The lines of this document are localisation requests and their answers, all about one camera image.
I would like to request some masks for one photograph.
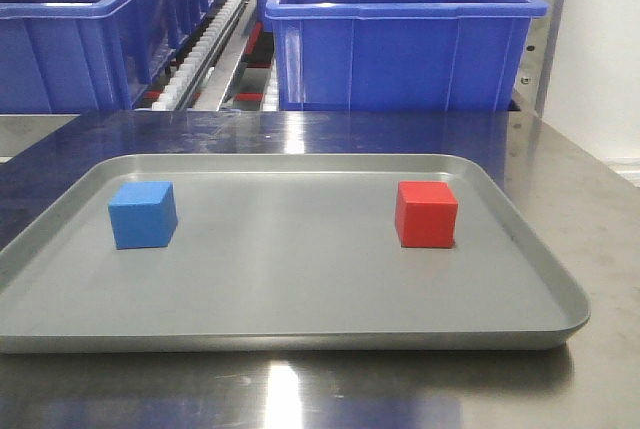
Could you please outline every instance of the red cube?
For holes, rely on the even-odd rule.
[[[402,181],[396,230],[403,247],[453,247],[458,201],[446,182]]]

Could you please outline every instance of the bin rim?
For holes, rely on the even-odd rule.
[[[296,19],[460,19],[526,18],[544,16],[544,0],[473,3],[309,3],[282,4],[267,0],[265,14],[272,20]]]
[[[101,19],[109,17],[131,0],[97,2],[0,2],[4,19]]]

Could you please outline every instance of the stainless steel table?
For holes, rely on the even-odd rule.
[[[89,114],[0,167],[0,245],[95,162],[136,152],[473,158],[585,288],[591,321],[542,352],[5,355],[0,427],[640,427],[640,191],[534,116]]]

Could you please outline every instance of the metal tray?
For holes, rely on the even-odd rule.
[[[117,251],[107,203],[171,180],[167,248]],[[397,183],[443,180],[453,249],[406,249]],[[134,155],[94,167],[0,253],[0,351],[544,349],[589,318],[487,174],[440,155]]]

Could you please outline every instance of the white wall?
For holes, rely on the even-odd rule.
[[[640,160],[640,0],[565,0],[543,119],[599,159]]]

